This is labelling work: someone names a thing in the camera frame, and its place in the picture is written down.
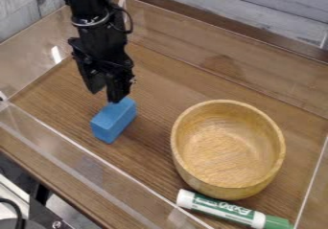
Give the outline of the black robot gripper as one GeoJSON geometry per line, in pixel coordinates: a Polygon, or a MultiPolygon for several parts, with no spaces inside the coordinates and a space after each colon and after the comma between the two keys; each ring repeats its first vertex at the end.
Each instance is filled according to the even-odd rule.
{"type": "Polygon", "coordinates": [[[106,85],[108,101],[120,103],[134,84],[134,62],[126,53],[134,25],[126,26],[124,15],[74,16],[73,25],[78,37],[69,43],[85,85],[93,94],[106,85]]]}

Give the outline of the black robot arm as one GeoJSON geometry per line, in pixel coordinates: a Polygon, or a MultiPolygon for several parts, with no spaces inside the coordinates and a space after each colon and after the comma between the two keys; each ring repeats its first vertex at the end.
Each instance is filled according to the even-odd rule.
{"type": "Polygon", "coordinates": [[[73,12],[78,37],[69,39],[79,74],[93,94],[106,88],[108,101],[120,103],[130,94],[134,61],[126,53],[128,11],[113,0],[65,0],[73,12]]]}

